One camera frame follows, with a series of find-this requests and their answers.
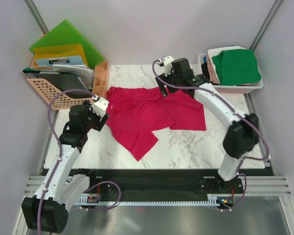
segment yellow folder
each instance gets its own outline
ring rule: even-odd
[[[73,55],[80,55],[83,62],[88,66],[86,56],[81,44],[68,44],[52,47],[36,47],[33,48],[35,56],[33,66],[37,66],[36,59],[66,57]]]

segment clipboard clip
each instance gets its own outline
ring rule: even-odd
[[[63,64],[63,63],[69,63],[70,60],[67,57],[58,57],[58,58],[50,58],[48,59],[49,64]]]

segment white laundry basket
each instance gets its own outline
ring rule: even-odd
[[[201,53],[198,56],[198,69],[199,73],[202,74],[201,64],[204,63],[203,58],[208,56],[207,53]],[[263,79],[261,78],[259,82],[251,84],[249,86],[221,86],[221,85],[214,85],[216,90],[220,93],[237,93],[237,94],[247,94],[252,92],[255,89],[260,89],[264,86]]]

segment stack of clothes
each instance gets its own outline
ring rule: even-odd
[[[201,67],[214,85],[250,85],[261,79],[254,51],[239,46],[208,50]]]

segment marble surface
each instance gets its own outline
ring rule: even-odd
[[[197,65],[192,65],[196,73]],[[151,65],[110,66],[110,86],[124,88],[154,88]],[[223,94],[237,108],[248,112],[242,94]],[[224,156],[222,141],[225,128],[214,115],[205,108],[206,131],[173,131],[169,128],[154,131],[157,144],[138,162],[112,136],[105,125],[101,132],[90,131],[88,141],[73,168],[101,169],[168,169],[168,168],[219,168]],[[69,119],[69,110],[59,111],[55,125],[58,134]],[[52,137],[44,168],[50,168],[56,155],[57,143]],[[255,146],[249,156],[261,157],[259,146]],[[264,168],[263,162],[246,160],[242,168]]]

